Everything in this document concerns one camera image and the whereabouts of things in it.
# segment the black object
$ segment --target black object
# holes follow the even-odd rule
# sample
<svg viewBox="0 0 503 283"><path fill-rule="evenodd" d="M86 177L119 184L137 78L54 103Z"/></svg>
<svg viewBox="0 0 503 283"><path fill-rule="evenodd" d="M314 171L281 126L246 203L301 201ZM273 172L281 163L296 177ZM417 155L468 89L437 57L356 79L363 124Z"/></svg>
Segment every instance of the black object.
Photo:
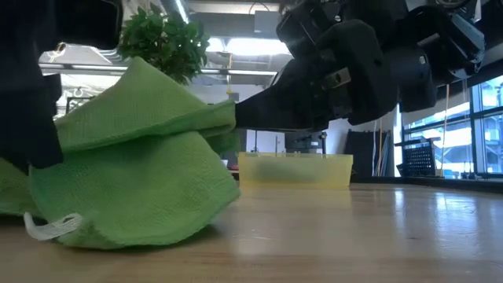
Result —
<svg viewBox="0 0 503 283"><path fill-rule="evenodd" d="M494 34L503 27L496 12L486 22L497 28L475 26L460 16L465 5L408 11L405 0L338 1L337 9L330 2L306 0L285 14L277 35L295 59L269 89L237 106L238 127L317 131L333 119L375 120L397 103L403 112L432 107L438 87L480 69L485 42L477 27Z"/></svg>
<svg viewBox="0 0 503 283"><path fill-rule="evenodd" d="M503 42L503 1L491 0L482 6L482 19L475 26L486 38L486 48L493 48Z"/></svg>
<svg viewBox="0 0 503 283"><path fill-rule="evenodd" d="M473 173L473 172L463 172L463 173L461 173L461 179L475 180L476 176L475 176L475 173Z"/></svg>
<svg viewBox="0 0 503 283"><path fill-rule="evenodd" d="M318 138L321 140L321 153L327 154L327 133L321 132Z"/></svg>
<svg viewBox="0 0 503 283"><path fill-rule="evenodd" d="M376 136L376 155L373 159L373 147L374 147L374 137ZM382 134L382 175L386 175L387 155L390 154L389 151L384 150L387 147L387 143L391 141L388 136L391 136L390 131L385 131ZM353 156L353 173L359 177L371 177L373 175L372 171L372 160L375 164L374 170L377 169L379 163L379 132L358 132L349 130L346 137L346 145L344 146L344 154L351 154Z"/></svg>
<svg viewBox="0 0 503 283"><path fill-rule="evenodd" d="M53 123L61 78L42 75L40 55L59 42L116 48L122 20L120 0L2 1L0 157L25 173L63 161Z"/></svg>
<svg viewBox="0 0 503 283"><path fill-rule="evenodd" d="M403 164L397 166L402 177L435 177L435 145L440 138L418 138L395 144L403 146Z"/></svg>

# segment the ceiling light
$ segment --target ceiling light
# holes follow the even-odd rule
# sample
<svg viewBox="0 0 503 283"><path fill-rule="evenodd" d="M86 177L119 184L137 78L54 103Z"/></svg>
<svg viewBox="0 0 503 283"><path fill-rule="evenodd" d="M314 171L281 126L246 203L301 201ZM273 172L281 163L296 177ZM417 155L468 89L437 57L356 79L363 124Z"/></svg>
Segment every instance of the ceiling light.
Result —
<svg viewBox="0 0 503 283"><path fill-rule="evenodd" d="M52 68L52 69L59 69L59 68L64 68L63 64L53 64L53 63L41 63L39 64L40 68Z"/></svg>
<svg viewBox="0 0 503 283"><path fill-rule="evenodd" d="M178 12L180 13L180 16L182 16L183 21L186 23L189 22L189 18L187 17L187 13L185 12L185 7L182 4L181 0L175 0L176 6L178 8Z"/></svg>
<svg viewBox="0 0 503 283"><path fill-rule="evenodd" d="M201 72L205 75L217 75L220 74L219 69L201 69Z"/></svg>
<svg viewBox="0 0 503 283"><path fill-rule="evenodd" d="M276 75L277 72L271 71L245 71L245 70L229 70L229 75Z"/></svg>
<svg viewBox="0 0 503 283"><path fill-rule="evenodd" d="M230 39L226 51L244 56L290 54L278 39Z"/></svg>
<svg viewBox="0 0 503 283"><path fill-rule="evenodd" d="M93 70L93 71L123 71L127 70L127 66L110 66L110 65L84 65L73 64L75 70Z"/></svg>

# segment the window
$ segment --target window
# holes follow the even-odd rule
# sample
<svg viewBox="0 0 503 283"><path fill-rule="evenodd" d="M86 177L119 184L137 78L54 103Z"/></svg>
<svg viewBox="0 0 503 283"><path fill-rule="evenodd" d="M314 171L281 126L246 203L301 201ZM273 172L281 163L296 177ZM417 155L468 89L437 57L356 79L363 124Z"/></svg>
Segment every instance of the window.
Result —
<svg viewBox="0 0 503 283"><path fill-rule="evenodd" d="M462 116L468 116L470 114L470 102L465 102L461 105L454 106L452 108L447 109L447 119L457 118ZM424 119L420 119L414 123L408 125L409 129L413 129L415 127L426 126L435 122L442 122L446 117L446 112L438 112L433 116L426 117Z"/></svg>
<svg viewBox="0 0 503 283"><path fill-rule="evenodd" d="M503 115L488 116L478 120L479 127L483 129L482 145L479 154L482 155L483 167L481 171L503 173Z"/></svg>
<svg viewBox="0 0 503 283"><path fill-rule="evenodd" d="M503 97L501 96L502 86L503 75L474 86L474 112L503 106Z"/></svg>
<svg viewBox="0 0 503 283"><path fill-rule="evenodd" d="M406 140L434 141L435 165L444 176L460 178L474 172L484 178L503 178L503 75L470 88L471 102L449 108L404 126ZM446 140L443 122L447 115Z"/></svg>
<svg viewBox="0 0 503 283"><path fill-rule="evenodd" d="M472 128L469 121L447 125L446 140L443 141L443 126L414 131L407 140L418 138L440 138L434 141L435 165L442 167L442 148L444 148L443 170L446 177L460 178L461 173L473 170Z"/></svg>

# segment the cable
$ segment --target cable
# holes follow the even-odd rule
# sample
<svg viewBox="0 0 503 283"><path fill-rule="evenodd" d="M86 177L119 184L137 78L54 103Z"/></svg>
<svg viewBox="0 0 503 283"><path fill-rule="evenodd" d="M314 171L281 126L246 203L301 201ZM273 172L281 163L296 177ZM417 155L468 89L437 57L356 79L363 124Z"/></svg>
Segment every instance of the cable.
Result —
<svg viewBox="0 0 503 283"><path fill-rule="evenodd" d="M233 66L233 54L229 53L229 67L230 70ZM230 75L227 75L227 95L230 95L233 91L230 89Z"/></svg>
<svg viewBox="0 0 503 283"><path fill-rule="evenodd" d="M447 84L446 88L447 88L447 90L446 90L446 114L444 115L444 118L443 118L442 163L440 164L440 176L442 176L442 177L443 177L443 153L444 153L444 150L446 149L445 145L446 145L446 131L447 131L447 109L449 108L449 92L450 92L449 84Z"/></svg>
<svg viewBox="0 0 503 283"><path fill-rule="evenodd" d="M377 120L374 121L374 131L372 135L374 136L373 150L372 150L372 177L376 174L376 128Z"/></svg>
<svg viewBox="0 0 503 283"><path fill-rule="evenodd" d="M56 50L53 51L53 55L50 55L49 53L47 54L50 58L49 63L53 63L56 58L63 56L65 51L66 45L62 42L58 43Z"/></svg>
<svg viewBox="0 0 503 283"><path fill-rule="evenodd" d="M266 4L264 4L260 1L255 1L255 2L253 2L253 4L251 4L250 9L248 10L248 15L252 13L252 9L255 4L260 4L260 5L264 6L267 9L267 11L270 12L269 7L267 7Z"/></svg>
<svg viewBox="0 0 503 283"><path fill-rule="evenodd" d="M469 103L470 100L471 100L471 95L467 94L467 92L468 92L468 82L467 82L467 79L463 79L462 83L463 83L463 101L467 101ZM464 114L464 118L465 119L468 119L469 113L470 113L470 110L468 110L467 114ZM473 153L470 154L470 152L471 152L470 147L468 147L466 149L466 156L470 156L470 163L468 164L468 166L470 167L470 173L472 173Z"/></svg>
<svg viewBox="0 0 503 283"><path fill-rule="evenodd" d="M379 119L379 163L377 164L377 176L380 177L380 161L383 157L383 118Z"/></svg>
<svg viewBox="0 0 503 283"><path fill-rule="evenodd" d="M383 162L382 162L383 165L381 166L381 168L382 168L382 170L380 172L381 176L386 175L386 166L384 166L384 165L387 165L387 158L389 156L388 152L389 152L389 148L390 148L389 141L391 138L391 134L389 131L385 131L384 135L386 138L384 139L384 143L383 143Z"/></svg>

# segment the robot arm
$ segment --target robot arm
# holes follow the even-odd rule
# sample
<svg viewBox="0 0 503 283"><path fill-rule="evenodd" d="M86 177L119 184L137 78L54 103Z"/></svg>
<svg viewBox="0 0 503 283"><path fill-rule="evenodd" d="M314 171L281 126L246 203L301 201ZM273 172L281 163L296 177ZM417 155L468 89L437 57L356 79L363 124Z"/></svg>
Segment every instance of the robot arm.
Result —
<svg viewBox="0 0 503 283"><path fill-rule="evenodd" d="M403 0L344 3L332 9L333 3L305 1L287 12L277 35L298 62L276 85L237 105L239 127L323 130L333 119L378 119L397 104L403 112L421 110L435 105L439 86L480 69L484 34L451 9L408 12Z"/></svg>

